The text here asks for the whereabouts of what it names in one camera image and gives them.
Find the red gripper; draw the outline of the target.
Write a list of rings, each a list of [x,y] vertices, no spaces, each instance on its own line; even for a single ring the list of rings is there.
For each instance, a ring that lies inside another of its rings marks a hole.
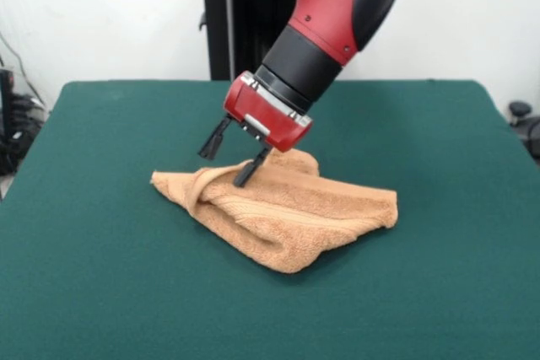
[[[244,187],[265,162],[273,148],[284,153],[296,146],[313,125],[307,115],[301,115],[274,96],[252,73],[242,73],[229,88],[224,101],[227,113],[199,150],[198,155],[214,160],[224,139],[224,132],[234,117],[242,126],[253,130],[255,137],[266,145],[249,161],[234,179],[234,186]]]

